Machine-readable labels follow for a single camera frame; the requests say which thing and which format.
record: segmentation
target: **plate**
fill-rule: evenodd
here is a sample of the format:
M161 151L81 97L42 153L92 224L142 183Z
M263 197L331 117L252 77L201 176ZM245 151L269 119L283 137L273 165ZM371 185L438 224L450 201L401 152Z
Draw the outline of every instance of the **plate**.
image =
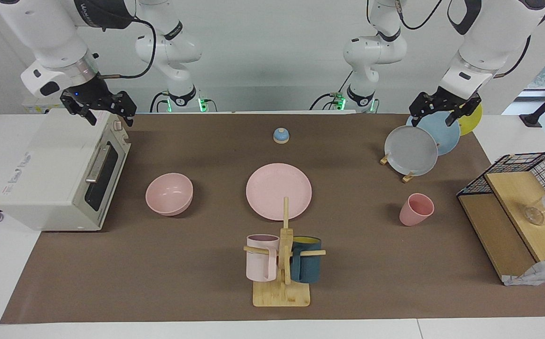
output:
M400 174L422 176L438 161L436 141L419 127L400 126L387 136L387 162Z
M460 125L453 123L450 127L446 125L446 118L450 115L447 111L440 111L421 118L417 127L424 129L432 135L438 145L438 155L443 156L446 153L454 150L459 144ZM411 126L413 117L410 116L406 120L406 125Z
M477 127L477 125L481 121L481 116L483 112L484 109L481 104L479 104L475 108L475 111L473 111L473 114L471 114L470 116L464 115L459 118L458 122L461 128L461 136L471 133L473 129Z
M266 219L283 220L283 198L289 197L289 219L302 214L312 199L312 185L304 172L286 163L258 168L247 181L247 202Z

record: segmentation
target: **white table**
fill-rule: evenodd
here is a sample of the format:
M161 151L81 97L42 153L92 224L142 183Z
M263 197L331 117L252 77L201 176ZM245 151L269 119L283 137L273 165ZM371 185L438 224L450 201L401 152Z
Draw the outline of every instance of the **white table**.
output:
M327 113L275 112L275 113ZM0 182L21 159L30 137L44 116L17 115L0 119ZM517 116L485 116L475 130L492 162L504 154L545 152L545 134L528 129ZM5 218L0 223L0 318L14 291L39 232ZM274 322L71 323L0 325L0 337L50 338L278 338L282 333L309 338L545 338L545 318L301 320Z

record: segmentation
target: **oven window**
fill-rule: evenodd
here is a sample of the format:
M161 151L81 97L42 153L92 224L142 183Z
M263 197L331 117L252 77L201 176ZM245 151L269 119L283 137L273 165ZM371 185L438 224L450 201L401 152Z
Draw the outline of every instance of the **oven window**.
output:
M110 146L110 150L105 158L105 163L103 163L101 174L95 183L90 183L85 195L85 201L95 211L98 211L101 206L101 202L105 197L105 191L107 191L107 186L112 178L113 170L118 162L118 152L116 152L111 142L107 142L107 144Z

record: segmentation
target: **oven handle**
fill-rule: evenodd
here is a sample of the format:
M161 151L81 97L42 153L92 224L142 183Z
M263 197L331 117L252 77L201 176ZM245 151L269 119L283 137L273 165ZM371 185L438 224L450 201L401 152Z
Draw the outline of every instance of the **oven handle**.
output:
M90 168L90 172L86 177L86 182L96 183L96 181L99 179L99 176L101 176L101 171L103 171L103 165L105 164L105 160L107 159L107 155L109 154L109 151L111 151L111 149L111 145L105 145L101 147L99 153L96 155L95 162L92 164L92 168Z

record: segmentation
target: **pink mug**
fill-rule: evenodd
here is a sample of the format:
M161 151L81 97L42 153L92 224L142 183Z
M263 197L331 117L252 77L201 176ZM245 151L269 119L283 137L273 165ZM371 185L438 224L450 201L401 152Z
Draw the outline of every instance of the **pink mug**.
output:
M247 251L245 275L248 279L262 283L277 279L279 237L270 234L252 234L247 237L247 245L268 250L268 255Z
M400 210L400 222L414 226L433 214L433 201L421 193L411 194Z

